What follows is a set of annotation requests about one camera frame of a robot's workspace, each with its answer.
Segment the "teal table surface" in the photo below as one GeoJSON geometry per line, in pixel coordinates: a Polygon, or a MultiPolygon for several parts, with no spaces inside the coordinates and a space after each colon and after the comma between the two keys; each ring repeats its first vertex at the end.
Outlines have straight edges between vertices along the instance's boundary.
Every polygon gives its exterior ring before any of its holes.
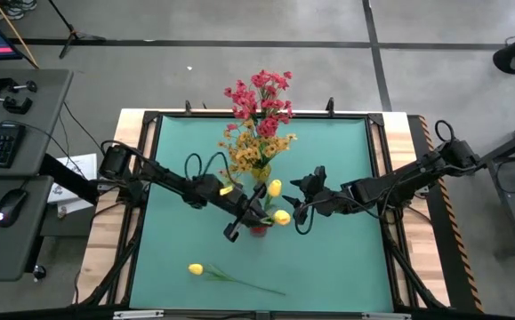
{"type": "MultiPolygon", "coordinates": [[[[232,122],[164,117],[157,161],[183,175],[186,157],[196,152],[205,165],[212,154],[223,150],[217,142],[224,140],[223,130],[232,122]]],[[[372,176],[363,120],[294,119],[289,125],[280,125],[278,134],[287,133],[296,133],[298,140],[271,162],[270,175],[283,181],[283,195],[302,198],[289,180],[301,179],[318,165],[326,167],[326,185],[332,189],[372,176]]],[[[217,175],[223,168],[217,157],[209,172],[217,175]]],[[[189,173],[197,173],[195,159],[190,161],[189,173]]],[[[245,184],[248,195],[253,193],[252,187],[245,184]]],[[[293,212],[280,197],[273,204],[293,212]]],[[[263,238],[242,228],[237,241],[231,243],[222,232],[233,220],[234,216],[211,204],[195,210],[179,196],[152,186],[131,308],[392,311],[380,225],[368,214],[333,214],[329,218],[316,214],[306,236],[296,233],[293,222],[270,228],[263,238]],[[208,281],[190,274],[190,263],[214,264],[237,279],[286,295],[208,281]]]]}

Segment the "gray floor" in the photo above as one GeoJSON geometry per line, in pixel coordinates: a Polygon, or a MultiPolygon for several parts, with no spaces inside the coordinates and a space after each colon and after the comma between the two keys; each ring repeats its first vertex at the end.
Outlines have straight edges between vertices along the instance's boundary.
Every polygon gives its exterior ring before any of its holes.
{"type": "MultiPolygon", "coordinates": [[[[58,0],[81,30],[110,39],[368,41],[361,0],[58,0]]],[[[515,35],[515,0],[372,0],[380,42],[498,44],[515,35]]],[[[26,37],[63,38],[47,2],[16,23],[26,37]]],[[[97,140],[112,137],[121,108],[176,108],[188,99],[228,108],[222,89],[261,68],[291,70],[287,98],[321,109],[334,96],[345,110],[382,110],[369,49],[32,46],[42,68],[76,71],[68,103],[97,140]]],[[[479,154],[515,128],[515,76],[499,72],[490,51],[382,50],[394,111],[443,118],[479,154]]],[[[24,61],[0,68],[29,68],[24,61]]],[[[63,116],[73,153],[94,145],[63,116]]],[[[54,135],[63,141],[63,132],[54,135]]],[[[60,156],[51,146],[50,151],[60,156]]],[[[486,172],[447,179],[486,312],[515,316],[515,258],[493,251],[514,243],[486,172]]],[[[66,306],[85,240],[49,241],[40,260],[50,272],[0,284],[0,311],[66,306]]]]}

